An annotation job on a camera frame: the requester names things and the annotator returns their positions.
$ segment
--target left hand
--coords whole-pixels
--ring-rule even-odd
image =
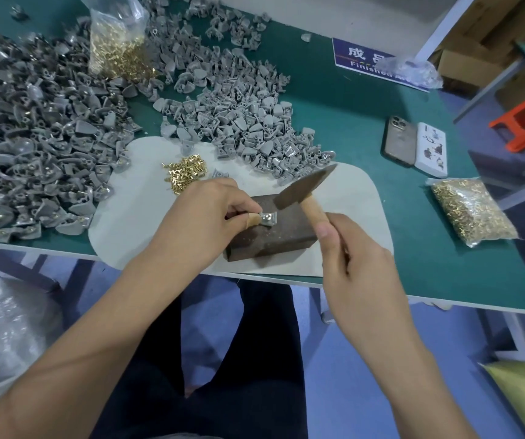
[[[193,182],[164,216],[146,251],[163,259],[163,268],[188,272],[192,280],[246,229],[249,212],[262,208],[233,178]]]

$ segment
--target hammer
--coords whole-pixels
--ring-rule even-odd
[[[323,212],[321,205],[317,203],[312,192],[336,169],[336,166],[337,164],[330,165],[290,184],[273,200],[277,209],[285,209],[287,206],[298,202],[312,226],[319,222],[329,222],[327,215]]]

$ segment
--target smartphone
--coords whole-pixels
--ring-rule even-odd
[[[417,154],[417,127],[396,115],[388,119],[383,155],[405,166],[414,166]]]

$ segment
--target white paper mat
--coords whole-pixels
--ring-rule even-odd
[[[99,258],[113,268],[123,269],[150,241],[160,221],[177,196],[164,181],[168,170],[161,163],[178,162],[180,145],[176,139],[143,137],[128,145],[132,166],[113,174],[110,184],[115,194],[99,204],[91,222],[89,237]],[[277,194],[280,187],[268,174],[254,171],[242,160],[217,160],[215,146],[198,143],[194,154],[205,160],[209,178],[214,169],[227,172],[249,195]],[[377,243],[392,252],[392,239],[378,191],[368,174],[358,167],[338,163],[313,195],[326,212],[341,212],[357,222]],[[228,262],[223,256],[204,273],[288,274],[322,277],[319,243],[306,250],[258,259]]]

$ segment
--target hand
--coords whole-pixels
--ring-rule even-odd
[[[343,214],[315,227],[323,287],[341,331],[369,366],[421,346],[395,260]]]
[[[248,212],[261,211],[233,178],[193,182],[164,216],[147,250],[166,258],[164,267],[172,274],[182,270],[192,280],[246,229]]]

